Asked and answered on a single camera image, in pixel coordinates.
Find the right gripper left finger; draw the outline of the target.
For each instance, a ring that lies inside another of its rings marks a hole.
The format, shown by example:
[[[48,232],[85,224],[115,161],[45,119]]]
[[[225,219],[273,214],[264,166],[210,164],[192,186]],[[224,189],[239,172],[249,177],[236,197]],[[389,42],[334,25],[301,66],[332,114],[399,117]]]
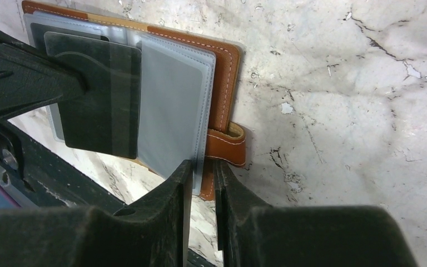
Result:
[[[0,209],[0,266],[185,266],[193,164],[110,214],[95,206]]]

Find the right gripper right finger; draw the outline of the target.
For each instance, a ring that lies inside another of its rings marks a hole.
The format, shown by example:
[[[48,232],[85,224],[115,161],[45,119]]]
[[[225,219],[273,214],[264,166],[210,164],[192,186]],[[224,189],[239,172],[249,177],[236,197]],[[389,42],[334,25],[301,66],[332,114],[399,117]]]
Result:
[[[213,163],[224,266],[417,266],[396,221],[377,206],[277,207],[221,160]]]

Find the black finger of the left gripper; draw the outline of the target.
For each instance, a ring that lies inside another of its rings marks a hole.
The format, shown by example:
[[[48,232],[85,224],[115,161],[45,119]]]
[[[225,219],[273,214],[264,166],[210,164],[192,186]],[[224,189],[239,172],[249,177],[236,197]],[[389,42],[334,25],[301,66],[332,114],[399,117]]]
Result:
[[[79,73],[0,31],[0,122],[84,92]]]

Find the black VIP credit card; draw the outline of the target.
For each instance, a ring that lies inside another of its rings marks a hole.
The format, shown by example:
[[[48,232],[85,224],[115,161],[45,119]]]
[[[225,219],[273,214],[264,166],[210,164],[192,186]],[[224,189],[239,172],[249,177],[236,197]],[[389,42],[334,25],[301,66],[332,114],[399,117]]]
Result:
[[[84,95],[58,103],[64,141],[74,149],[134,159],[141,50],[66,33],[44,34],[47,54],[80,73]]]

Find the brown leather card holder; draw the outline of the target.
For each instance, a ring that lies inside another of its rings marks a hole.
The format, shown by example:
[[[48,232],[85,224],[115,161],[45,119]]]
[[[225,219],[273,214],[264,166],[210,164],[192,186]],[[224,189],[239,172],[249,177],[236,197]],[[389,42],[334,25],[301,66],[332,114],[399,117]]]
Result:
[[[47,3],[22,9],[31,45],[87,81],[83,96],[48,106],[56,140],[164,178],[192,160],[193,194],[207,201],[212,160],[245,165],[246,133],[230,120],[237,45]]]

